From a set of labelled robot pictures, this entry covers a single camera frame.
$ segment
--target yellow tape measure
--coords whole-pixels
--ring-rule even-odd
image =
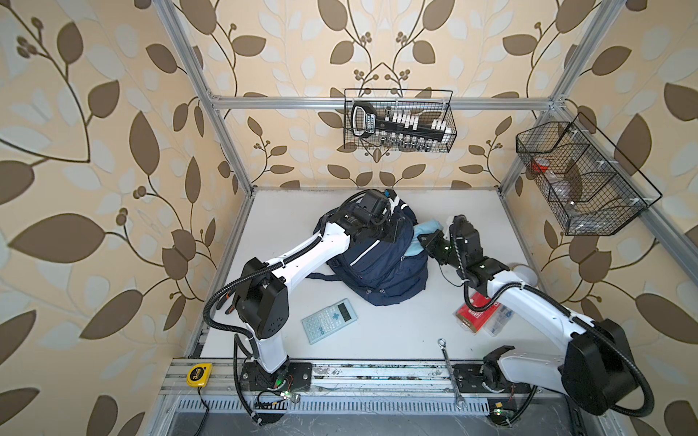
[[[212,363],[199,363],[194,365],[189,370],[189,374],[186,375],[186,383],[193,388],[206,386],[212,368]]]

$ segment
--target white table surface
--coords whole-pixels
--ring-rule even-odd
[[[227,281],[238,278],[243,265],[252,257],[262,261],[271,259],[310,237],[319,217],[355,192],[257,193]],[[420,223],[435,218],[445,224],[448,216],[462,213],[480,232],[485,255],[505,264],[526,263],[495,191],[398,190],[397,193],[410,205]],[[457,280],[452,267],[447,265],[443,270],[451,281]],[[332,270],[323,265],[318,272],[331,274]],[[342,299],[349,299],[358,320],[310,345],[301,319]],[[464,330],[453,315],[463,304],[463,291],[444,280],[434,259],[429,259],[426,289],[400,304],[376,307],[342,282],[311,279],[303,280],[289,300],[290,316],[281,335],[286,352],[294,359],[442,359],[437,345],[439,338],[447,341],[452,359],[482,359],[501,345],[514,345],[529,352],[558,353],[552,342],[516,315],[495,338],[483,331],[474,335]],[[242,325],[237,312],[226,315],[221,310],[214,319]],[[201,357],[231,358],[232,348],[233,333],[211,329]]]

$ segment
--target red box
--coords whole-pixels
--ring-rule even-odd
[[[476,292],[470,301],[475,307],[482,307],[489,301],[488,298]],[[499,303],[495,303],[489,309],[484,312],[473,312],[468,309],[468,305],[463,304],[460,309],[456,311],[456,318],[458,318],[465,326],[467,326],[473,333],[477,333],[484,323],[490,319],[492,315],[497,311]]]

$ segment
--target wallpaper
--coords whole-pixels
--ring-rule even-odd
[[[626,6],[568,104],[617,141],[664,193],[655,207],[697,242],[698,4]],[[656,397],[654,413],[626,419],[628,428],[639,436],[698,434],[698,287],[640,220],[611,237],[572,238],[526,175],[507,200],[553,296],[625,329]],[[621,402],[640,404],[639,390]]]
[[[2,435],[135,435],[242,202],[147,6],[0,0]]]
[[[449,153],[343,143],[343,118],[313,110],[230,110],[228,130],[253,185],[281,188],[483,188],[499,186],[530,111],[455,111]]]
[[[222,96],[548,96],[600,1],[174,0]]]

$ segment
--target wire basket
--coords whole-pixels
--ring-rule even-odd
[[[593,127],[594,133],[613,146],[612,159],[592,143],[587,127]],[[642,171],[582,113],[571,123],[551,121],[519,133],[517,153],[526,166],[526,176],[535,180],[569,236],[615,234],[662,197]],[[655,194],[643,195],[631,180],[643,181]]]
[[[431,89],[345,89],[344,144],[448,153],[458,133],[452,95]]]

